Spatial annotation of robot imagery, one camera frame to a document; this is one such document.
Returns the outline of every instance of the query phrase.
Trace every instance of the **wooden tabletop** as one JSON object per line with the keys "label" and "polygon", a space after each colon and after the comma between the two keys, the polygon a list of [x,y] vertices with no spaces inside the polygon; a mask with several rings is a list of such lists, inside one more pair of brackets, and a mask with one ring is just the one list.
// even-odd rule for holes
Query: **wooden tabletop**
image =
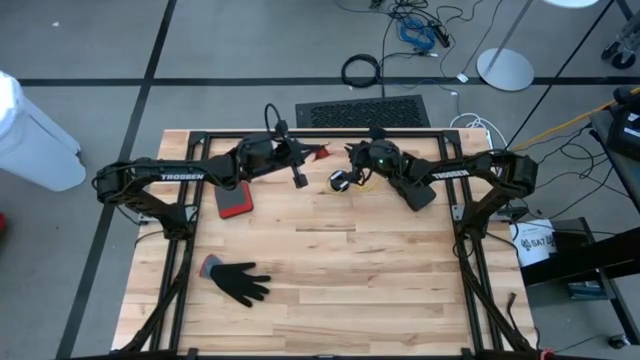
{"label": "wooden tabletop", "polygon": [[[165,131],[158,158],[184,159],[188,134]],[[488,147],[484,130],[461,129],[460,135],[466,154]],[[196,347],[209,355],[459,355],[460,348],[473,348],[444,182],[433,184],[438,197],[419,212],[375,175],[371,188],[330,192],[327,177],[349,169],[343,144],[360,140],[301,139],[329,143],[333,154],[302,167],[309,186],[296,190],[289,170],[258,178],[250,185],[253,212],[228,220],[218,216],[213,186],[205,185],[181,353]],[[439,160],[436,140],[391,140],[403,151]],[[237,141],[215,139],[210,155],[226,152]],[[471,186],[474,199],[490,189],[480,179],[471,179]],[[178,187],[158,183],[151,192],[174,202]],[[140,235],[159,229],[146,225]],[[491,224],[490,231],[510,238],[507,225]],[[534,344],[513,249],[491,237],[483,245],[497,306],[505,312],[508,294],[518,295],[513,315]],[[167,246],[161,234],[137,246],[114,348],[126,344],[155,307]],[[250,309],[235,302],[213,281],[198,277],[209,254],[227,263],[256,262],[253,274],[273,278],[271,294]],[[486,315],[477,303],[484,345],[491,348]],[[168,346],[172,314],[173,308],[165,317],[161,348]]]}

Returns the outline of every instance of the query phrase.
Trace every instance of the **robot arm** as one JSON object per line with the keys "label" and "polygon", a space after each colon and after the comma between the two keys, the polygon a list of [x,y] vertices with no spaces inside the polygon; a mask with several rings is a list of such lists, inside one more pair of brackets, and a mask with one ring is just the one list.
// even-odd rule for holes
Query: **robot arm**
{"label": "robot arm", "polygon": [[[334,172],[329,179],[332,189],[345,191],[351,183],[362,185],[375,172],[387,179],[413,211],[435,199],[436,193],[429,187],[434,181],[471,176],[486,180],[493,189],[480,201],[466,204],[457,225],[458,231],[476,237],[484,237],[489,217],[498,209],[533,193],[538,171],[538,165],[528,156],[504,150],[432,162],[400,151],[382,136],[371,142],[348,144],[346,150],[352,170]],[[366,176],[364,169],[369,169]]]}
{"label": "robot arm", "polygon": [[307,179],[298,168],[309,155],[323,148],[289,137],[286,122],[279,120],[274,133],[251,134],[224,155],[201,161],[140,158],[116,162],[98,171],[92,184],[101,203],[125,205],[136,213],[154,217],[162,224],[165,238],[185,239],[193,233],[185,207],[163,202],[146,192],[145,186],[162,181],[206,181],[233,189],[241,181],[291,167],[296,188],[302,188]]}

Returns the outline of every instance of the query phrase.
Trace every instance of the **glove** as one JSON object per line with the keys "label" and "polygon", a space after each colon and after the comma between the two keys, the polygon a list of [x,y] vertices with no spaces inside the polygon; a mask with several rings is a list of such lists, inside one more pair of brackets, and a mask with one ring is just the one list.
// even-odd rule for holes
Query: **glove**
{"label": "glove", "polygon": [[271,281],[271,276],[252,276],[245,271],[256,267],[256,263],[223,264],[214,255],[209,255],[200,268],[200,277],[213,280],[220,290],[227,293],[240,304],[252,307],[253,303],[248,298],[258,301],[264,300],[264,295],[269,289],[257,282]]}

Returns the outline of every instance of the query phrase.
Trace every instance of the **blue cable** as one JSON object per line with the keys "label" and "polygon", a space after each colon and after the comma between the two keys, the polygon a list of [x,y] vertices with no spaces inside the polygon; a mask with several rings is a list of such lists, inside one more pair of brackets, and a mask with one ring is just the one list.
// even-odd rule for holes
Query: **blue cable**
{"label": "blue cable", "polygon": [[433,28],[425,26],[418,18],[408,16],[396,22],[398,38],[414,48],[429,51],[436,46],[436,34]]}

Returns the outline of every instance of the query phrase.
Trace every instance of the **white trash can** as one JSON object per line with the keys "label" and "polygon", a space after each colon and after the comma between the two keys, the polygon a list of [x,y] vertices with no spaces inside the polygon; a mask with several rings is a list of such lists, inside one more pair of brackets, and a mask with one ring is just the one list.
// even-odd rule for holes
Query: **white trash can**
{"label": "white trash can", "polygon": [[81,184],[80,145],[0,72],[0,168],[52,191]]}

